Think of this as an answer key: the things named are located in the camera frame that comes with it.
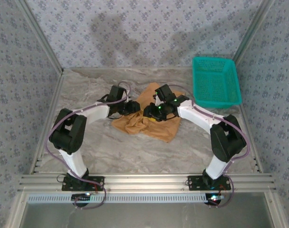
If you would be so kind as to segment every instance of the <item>white cable tray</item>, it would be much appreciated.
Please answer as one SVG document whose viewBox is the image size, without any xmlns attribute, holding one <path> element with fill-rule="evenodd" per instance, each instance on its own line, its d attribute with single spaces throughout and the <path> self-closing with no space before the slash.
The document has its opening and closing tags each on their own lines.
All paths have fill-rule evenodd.
<svg viewBox="0 0 289 228">
<path fill-rule="evenodd" d="M 103 194 L 92 195 L 88 203 L 99 203 Z M 68 194 L 29 194 L 28 203 L 72 203 Z M 202 203 L 205 193 L 173 194 L 108 194 L 105 203 Z"/>
</svg>

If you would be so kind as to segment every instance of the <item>enclosure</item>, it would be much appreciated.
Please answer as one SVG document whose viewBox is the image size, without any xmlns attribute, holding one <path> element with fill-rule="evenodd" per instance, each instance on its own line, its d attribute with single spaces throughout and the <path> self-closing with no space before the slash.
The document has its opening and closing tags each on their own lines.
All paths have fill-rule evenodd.
<svg viewBox="0 0 289 228">
<path fill-rule="evenodd" d="M 209 191 L 185 185 L 213 156 L 199 126 L 182 119 L 167 143 L 103 119 L 86 127 L 81 153 L 108 198 L 75 210 L 73 192 L 57 182 L 67 168 L 44 149 L 59 111 L 91 105 L 122 80 L 131 99 L 152 82 L 193 91 L 197 56 L 237 69 L 242 104 L 208 109 L 234 115 L 250 140 L 250 154 L 228 170 L 232 202 L 209 209 Z M 289 1 L 0 1 L 0 227 L 35 223 L 289 227 Z"/>
</svg>

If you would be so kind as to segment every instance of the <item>metal beam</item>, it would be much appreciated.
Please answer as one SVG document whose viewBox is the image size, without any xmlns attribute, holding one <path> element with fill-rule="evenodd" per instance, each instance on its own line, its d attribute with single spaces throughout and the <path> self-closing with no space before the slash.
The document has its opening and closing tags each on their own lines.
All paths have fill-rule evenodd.
<svg viewBox="0 0 289 228">
<path fill-rule="evenodd" d="M 251 131 L 251 126 L 249 124 L 248 116 L 246 114 L 246 111 L 244 109 L 243 104 L 240 105 L 240 110 L 241 110 L 241 113 L 242 113 L 242 118 L 243 118 L 243 122 L 244 122 L 244 125 L 245 125 L 246 133 L 247 133 L 247 136 L 248 136 L 248 138 L 250 140 L 250 143 L 251 143 L 251 153 L 253 154 L 253 156 L 255 156 L 258 171 L 259 172 L 263 172 L 262 162 L 261 162 L 261 160 L 259 158 L 259 154 L 258 154 L 258 150 L 257 150 L 257 147 L 256 147 L 256 143 L 254 141 L 254 136 L 253 136 L 253 133 Z"/>
<path fill-rule="evenodd" d="M 44 33 L 42 32 L 40 26 L 38 25 L 35 16 L 33 15 L 32 11 L 30 10 L 29 5 L 26 3 L 25 0 L 15 0 L 17 6 L 20 8 L 25 20 L 29 24 L 31 30 L 34 32 L 35 36 L 37 37 L 42 49 L 46 53 L 48 59 L 50 60 L 51 64 L 55 68 L 58 73 L 62 73 L 62 67 L 54 54 L 51 46 L 49 45 Z"/>
<path fill-rule="evenodd" d="M 264 193 L 275 228 L 289 228 L 280 198 L 277 192 Z"/>
<path fill-rule="evenodd" d="M 257 10 L 257 13 L 255 14 L 253 20 L 251 21 L 247 31 L 245 32 L 245 35 L 243 36 L 243 39 L 236 50 L 233 61 L 236 65 L 239 64 L 240 60 L 242 59 L 245 51 L 249 47 L 251 41 L 253 40 L 253 37 L 255 36 L 256 32 L 260 28 L 260 25 L 264 21 L 265 17 L 267 16 L 267 13 L 269 12 L 271 6 L 273 5 L 275 0 L 263 0 Z"/>
<path fill-rule="evenodd" d="M 19 190 L 26 192 L 61 191 L 62 184 L 56 181 L 60 173 L 24 175 Z M 189 175 L 200 174 L 92 174 L 105 177 L 108 193 L 190 193 L 185 184 Z M 268 173 L 229 174 L 234 182 L 235 192 L 274 192 L 274 178 Z"/>
<path fill-rule="evenodd" d="M 60 96 L 60 92 L 61 92 L 61 88 L 62 88 L 62 84 L 63 84 L 63 79 L 64 79 L 64 76 L 61 75 L 59 77 L 57 85 L 55 87 L 52 101 L 50 103 L 50 106 L 49 106 L 49 109 L 47 112 L 47 117 L 46 117 L 45 123 L 43 125 L 43 130 L 41 132 L 39 142 L 37 144 L 35 156 L 34 156 L 32 164 L 30 166 L 30 170 L 29 170 L 30 174 L 34 173 L 35 168 L 38 166 L 37 161 L 38 161 L 39 157 L 41 156 L 42 151 L 44 150 L 44 140 L 45 140 L 45 137 L 47 136 L 48 131 L 51 129 L 51 126 L 52 126 L 52 121 L 54 119 L 53 115 L 54 115 L 54 111 L 56 109 L 56 106 L 57 106 L 57 103 L 59 100 L 59 96 Z"/>
</svg>

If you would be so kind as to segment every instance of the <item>aluminum frame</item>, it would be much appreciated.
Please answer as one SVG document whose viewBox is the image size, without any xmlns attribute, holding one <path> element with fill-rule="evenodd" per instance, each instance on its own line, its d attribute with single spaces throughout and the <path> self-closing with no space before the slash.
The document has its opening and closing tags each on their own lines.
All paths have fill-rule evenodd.
<svg viewBox="0 0 289 228">
<path fill-rule="evenodd" d="M 47 41 L 40 26 L 36 22 L 35 16 L 33 12 L 31 11 L 29 5 L 27 4 L 25 0 L 15 0 L 15 2 L 17 6 L 19 7 L 20 11 L 22 12 L 23 16 L 25 17 L 25 20 L 27 21 L 32 31 L 34 32 L 37 40 L 39 41 L 41 47 L 46 53 L 50 63 L 53 65 L 53 67 L 58 73 L 62 73 L 61 64 L 59 63 L 53 49 L 51 48 L 49 42 Z"/>
<path fill-rule="evenodd" d="M 24 192 L 62 192 L 62 184 L 56 178 L 61 173 L 38 173 L 23 175 L 18 190 Z M 201 174 L 90 174 L 104 176 L 108 193 L 190 193 L 218 191 L 189 191 L 185 184 L 190 175 Z M 276 192 L 272 174 L 230 174 L 234 182 L 235 192 Z"/>
<path fill-rule="evenodd" d="M 53 194 L 71 196 L 72 192 L 61 191 L 61 183 L 56 181 L 59 173 L 41 173 L 36 175 L 23 175 L 19 186 L 19 194 L 12 208 L 12 213 L 6 227 L 19 227 L 29 195 Z M 112 194 L 145 194 L 145 193 L 180 193 L 180 195 L 192 194 L 185 185 L 190 174 L 100 174 L 105 177 L 105 187 L 108 195 Z M 264 192 L 268 203 L 274 227 L 288 228 L 288 223 L 276 192 L 276 186 L 272 174 L 231 174 L 235 193 Z M 194 194 L 210 191 L 193 191 Z"/>
<path fill-rule="evenodd" d="M 258 150 L 257 150 L 256 144 L 254 141 L 253 133 L 251 131 L 250 123 L 248 121 L 248 116 L 246 114 L 246 111 L 244 109 L 243 104 L 241 104 L 239 107 L 240 107 L 240 111 L 242 113 L 242 120 L 244 122 L 245 131 L 246 131 L 246 134 L 247 134 L 247 136 L 250 140 L 250 143 L 251 143 L 251 152 L 252 152 L 252 155 L 255 157 L 255 160 L 256 160 L 257 171 L 262 173 L 263 172 L 263 166 L 262 166 L 262 162 L 260 161 L 260 158 L 258 155 Z"/>
<path fill-rule="evenodd" d="M 244 53 L 251 44 L 256 32 L 260 28 L 274 2 L 275 0 L 262 0 L 262 2 L 260 3 L 260 6 L 255 16 L 253 17 L 250 25 L 248 26 L 245 35 L 243 36 L 243 39 L 232 58 L 236 65 L 238 65 L 242 60 Z"/>
<path fill-rule="evenodd" d="M 57 106 L 57 103 L 59 100 L 60 92 L 61 92 L 62 85 L 63 85 L 63 80 L 64 80 L 64 77 L 62 74 L 57 81 L 57 85 L 55 87 L 55 90 L 54 90 L 54 93 L 52 96 L 52 100 L 51 100 L 51 103 L 50 103 L 50 106 L 49 106 L 49 109 L 47 112 L 47 116 L 46 116 L 46 119 L 45 119 L 45 122 L 44 122 L 44 125 L 42 128 L 42 132 L 41 132 L 38 144 L 37 144 L 37 148 L 35 151 L 33 162 L 32 162 L 30 169 L 29 169 L 30 174 L 34 173 L 37 160 L 42 155 L 42 151 L 44 148 L 44 139 L 47 136 L 47 133 L 48 133 L 49 129 L 51 129 L 51 126 L 52 126 L 53 114 L 55 112 L 55 109 L 56 109 L 56 106 Z"/>
</svg>

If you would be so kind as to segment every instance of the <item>cable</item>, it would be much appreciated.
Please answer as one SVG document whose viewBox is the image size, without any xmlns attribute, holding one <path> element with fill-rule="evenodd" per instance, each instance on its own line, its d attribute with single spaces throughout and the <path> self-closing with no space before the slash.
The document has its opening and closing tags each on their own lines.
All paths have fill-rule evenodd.
<svg viewBox="0 0 289 228">
<path fill-rule="evenodd" d="M 63 181 L 59 181 L 59 176 L 61 176 L 61 175 L 63 175 L 63 176 L 66 176 L 67 177 L 67 174 L 66 173 L 61 173 L 61 174 L 59 174 L 57 177 L 56 177 L 56 180 L 57 180 L 57 182 L 59 182 L 59 183 L 63 183 Z"/>
<path fill-rule="evenodd" d="M 245 140 L 246 143 L 247 143 L 247 150 L 246 150 L 245 154 L 244 154 L 244 155 L 241 155 L 241 156 L 239 156 L 239 157 L 232 158 L 232 159 L 229 161 L 229 164 L 226 166 L 226 168 L 225 168 L 224 171 L 223 171 L 223 176 L 229 178 L 229 180 L 230 180 L 230 183 L 231 183 L 231 185 L 232 185 L 232 193 L 231 193 L 231 195 L 230 195 L 230 197 L 229 197 L 229 199 L 228 199 L 228 201 L 227 201 L 226 203 L 224 203 L 223 205 L 220 205 L 220 206 L 217 205 L 216 207 L 217 207 L 217 208 L 225 207 L 226 205 L 228 205 L 228 204 L 231 202 L 231 200 L 232 200 L 232 198 L 233 198 L 233 196 L 234 196 L 234 183 L 233 183 L 233 181 L 232 181 L 232 178 L 231 178 L 230 176 L 226 175 L 225 173 L 226 173 L 226 171 L 228 170 L 228 168 L 231 166 L 231 164 L 233 163 L 233 161 L 235 161 L 235 160 L 237 160 L 237 159 L 244 158 L 244 157 L 246 157 L 246 156 L 249 155 L 250 150 L 251 150 L 250 141 L 249 141 L 248 137 L 245 135 L 245 133 L 243 133 L 242 130 L 239 129 L 239 128 L 238 128 L 236 125 L 234 125 L 233 123 L 231 123 L 231 122 L 229 122 L 229 121 L 227 121 L 227 120 L 225 120 L 225 119 L 223 119 L 223 118 L 219 118 L 219 117 L 217 117 L 217 116 L 213 116 L 213 115 L 211 115 L 211 114 L 209 114 L 209 113 L 206 113 L 206 112 L 198 109 L 198 108 L 194 105 L 194 104 L 195 104 L 195 97 L 194 97 L 193 93 L 191 93 L 188 89 L 186 89 L 186 88 L 184 88 L 183 86 L 180 86 L 180 85 L 169 85 L 169 86 L 177 86 L 177 87 L 180 87 L 180 88 L 184 89 L 185 91 L 187 91 L 187 92 L 192 96 L 192 98 L 193 98 L 193 99 L 192 99 L 192 106 L 193 106 L 193 108 L 194 108 L 196 111 L 198 111 L 198 112 L 200 112 L 201 114 L 206 115 L 206 116 L 208 116 L 208 117 L 210 117 L 210 118 L 214 118 L 214 119 L 216 119 L 216 120 L 219 120 L 219 121 L 224 122 L 224 123 L 227 124 L 227 125 L 230 125 L 230 126 L 231 126 L 232 128 L 234 128 L 236 131 L 238 131 L 238 133 L 244 138 L 244 140 Z"/>
<path fill-rule="evenodd" d="M 219 187 L 225 191 L 224 197 L 226 197 L 226 188 L 222 184 L 220 184 Z"/>
<path fill-rule="evenodd" d="M 100 186 L 100 187 L 102 188 L 102 190 L 104 191 L 104 198 L 103 198 L 103 200 L 102 200 L 98 205 L 95 205 L 95 206 L 92 206 L 92 207 L 86 207 L 86 208 L 81 208 L 81 207 L 78 207 L 78 206 L 75 205 L 76 208 L 78 208 L 78 209 L 84 209 L 84 210 L 86 210 L 86 209 L 94 209 L 94 208 L 98 208 L 98 207 L 102 206 L 102 205 L 104 204 L 105 200 L 106 200 L 106 189 L 105 189 L 105 187 L 104 187 L 103 185 L 101 185 L 101 184 L 98 183 L 98 182 L 95 182 L 95 181 L 92 181 L 92 180 L 86 180 L 86 179 L 83 179 L 83 178 L 78 177 L 78 175 L 67 165 L 67 163 L 66 163 L 64 160 L 62 160 L 61 158 L 58 158 L 56 155 L 54 155 L 54 154 L 49 150 L 49 148 L 48 148 L 48 146 L 47 146 L 48 139 L 49 139 L 49 137 L 53 134 L 53 132 L 56 130 L 56 128 L 57 128 L 61 123 L 63 123 L 66 119 L 68 119 L 69 117 L 71 117 L 71 116 L 74 115 L 74 114 L 77 114 L 77 113 L 80 113 L 80 112 L 83 112 L 83 111 L 86 111 L 86 110 L 88 110 L 88 109 L 91 109 L 91 108 L 94 108 L 94 107 L 98 107 L 98 106 L 101 106 L 101 105 L 111 105 L 111 104 L 116 104 L 116 103 L 125 101 L 125 100 L 129 97 L 129 94 L 130 94 L 130 92 L 131 92 L 131 86 L 130 86 L 127 82 L 124 82 L 124 81 L 119 82 L 118 85 L 120 85 L 120 84 L 122 84 L 122 83 L 126 84 L 126 85 L 128 86 L 128 88 L 129 88 L 129 92 L 127 93 L 127 95 L 126 95 L 124 98 L 122 98 L 122 99 L 119 100 L 119 101 L 115 101 L 115 102 L 107 102 L 107 103 L 93 104 L 93 105 L 90 105 L 90 106 L 88 106 L 88 107 L 85 107 L 85 108 L 76 110 L 76 111 L 68 114 L 68 115 L 65 116 L 63 119 L 61 119 L 58 123 L 55 124 L 55 126 L 50 130 L 50 132 L 47 134 L 47 136 L 46 136 L 46 138 L 45 138 L 45 140 L 44 140 L 44 148 L 45 148 L 45 150 L 47 151 L 47 153 L 48 153 L 50 156 L 52 156 L 53 158 L 55 158 L 55 159 L 57 159 L 58 161 L 60 161 L 63 165 L 65 165 L 65 167 L 71 172 L 71 174 L 72 174 L 75 178 L 77 178 L 78 180 L 83 181 L 83 182 L 96 184 L 96 185 Z"/>
<path fill-rule="evenodd" d="M 121 117 L 123 117 L 123 115 L 119 116 L 119 117 L 111 117 L 109 116 L 108 118 L 111 119 L 111 120 L 118 120 L 120 119 Z"/>
<path fill-rule="evenodd" d="M 210 200 L 210 199 L 208 199 L 207 201 L 208 201 L 209 203 L 213 203 L 213 204 L 215 204 L 214 207 L 218 207 L 218 205 L 219 205 L 218 203 L 216 203 L 216 202 L 214 202 L 214 201 L 212 201 L 212 200 Z"/>
<path fill-rule="evenodd" d="M 103 97 L 101 97 L 101 98 L 100 98 L 100 100 L 99 100 L 99 101 L 102 101 L 102 100 L 104 100 L 106 97 L 108 97 L 108 95 L 109 95 L 109 94 L 106 94 L 106 95 L 104 95 Z"/>
<path fill-rule="evenodd" d="M 171 120 L 171 119 L 174 119 L 175 117 L 177 117 L 177 116 L 173 116 L 173 117 L 171 117 L 171 118 L 168 118 L 167 120 Z"/>
</svg>

